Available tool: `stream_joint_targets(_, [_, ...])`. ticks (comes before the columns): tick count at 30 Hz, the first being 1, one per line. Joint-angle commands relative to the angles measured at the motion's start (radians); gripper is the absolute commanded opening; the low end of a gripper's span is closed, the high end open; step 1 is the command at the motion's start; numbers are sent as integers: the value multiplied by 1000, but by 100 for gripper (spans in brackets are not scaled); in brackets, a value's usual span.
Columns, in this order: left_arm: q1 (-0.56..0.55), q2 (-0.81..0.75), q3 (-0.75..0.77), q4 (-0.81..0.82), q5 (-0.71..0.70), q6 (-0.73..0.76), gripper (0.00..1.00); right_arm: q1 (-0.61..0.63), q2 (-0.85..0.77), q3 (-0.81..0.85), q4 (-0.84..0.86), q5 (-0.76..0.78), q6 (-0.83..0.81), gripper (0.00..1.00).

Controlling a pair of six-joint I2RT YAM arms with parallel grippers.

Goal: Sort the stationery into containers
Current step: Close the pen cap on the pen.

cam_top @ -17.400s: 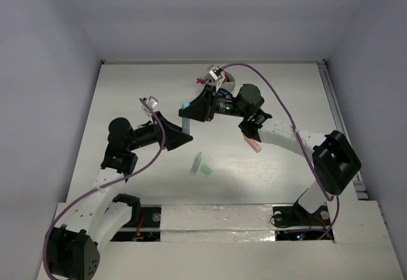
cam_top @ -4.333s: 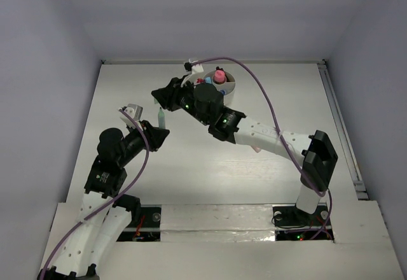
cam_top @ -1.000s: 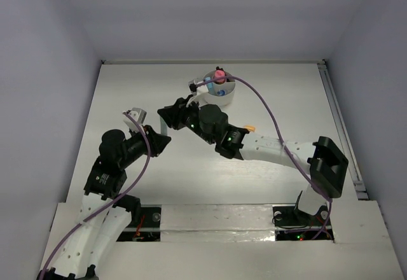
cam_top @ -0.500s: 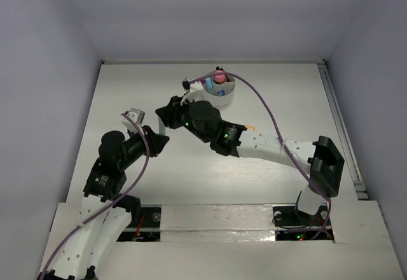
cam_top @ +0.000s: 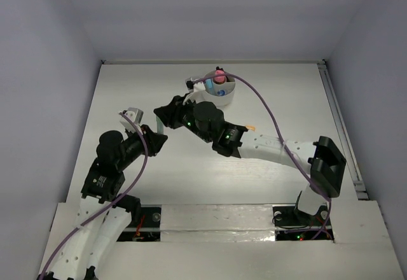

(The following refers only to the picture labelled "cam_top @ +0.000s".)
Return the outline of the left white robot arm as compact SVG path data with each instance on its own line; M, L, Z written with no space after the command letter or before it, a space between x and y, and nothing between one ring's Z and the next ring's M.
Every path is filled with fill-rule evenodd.
M144 221L139 198L122 192L124 170L137 158L156 156L168 137L131 124L127 137L103 133L85 178L72 231L57 246L38 279L98 279L115 242Z

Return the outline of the green pastel highlighter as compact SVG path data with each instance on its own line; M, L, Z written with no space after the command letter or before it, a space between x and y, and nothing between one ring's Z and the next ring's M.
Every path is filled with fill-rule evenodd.
M158 117L156 117L156 132L158 134L164 134L164 124Z

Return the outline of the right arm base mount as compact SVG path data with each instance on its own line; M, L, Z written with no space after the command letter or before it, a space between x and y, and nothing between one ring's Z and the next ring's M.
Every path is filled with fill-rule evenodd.
M326 221L328 207L321 206L314 216L300 216L294 206L273 206L272 223L276 241L333 241L331 222Z

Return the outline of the blue pastel highlighter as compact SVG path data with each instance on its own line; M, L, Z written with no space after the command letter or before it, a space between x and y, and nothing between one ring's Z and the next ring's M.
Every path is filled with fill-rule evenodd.
M210 91L210 90L213 89L213 84L212 84L212 80L211 80L211 79L206 80L206 81L205 81L205 84L206 84L206 86L207 86L207 90L208 90L208 91Z

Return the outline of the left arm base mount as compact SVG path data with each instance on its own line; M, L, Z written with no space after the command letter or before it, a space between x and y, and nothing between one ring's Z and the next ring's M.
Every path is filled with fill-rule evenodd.
M142 206L137 221L132 221L120 234L118 242L159 242L161 239L161 206Z

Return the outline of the pink capped pencil tube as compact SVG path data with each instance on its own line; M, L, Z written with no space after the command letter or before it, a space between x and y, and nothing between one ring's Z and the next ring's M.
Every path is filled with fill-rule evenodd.
M212 78L213 82L221 85L227 82L227 76L223 68L217 67L214 72L214 77Z

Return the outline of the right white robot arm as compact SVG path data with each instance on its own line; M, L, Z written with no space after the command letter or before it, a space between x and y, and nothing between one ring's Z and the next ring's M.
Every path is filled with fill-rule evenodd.
M227 122L212 102L185 101L178 95L154 113L165 127L187 128L222 156L265 160L306 174L308 185L293 207L298 223L309 223L323 204L340 195L346 159L329 137L314 142L280 140Z

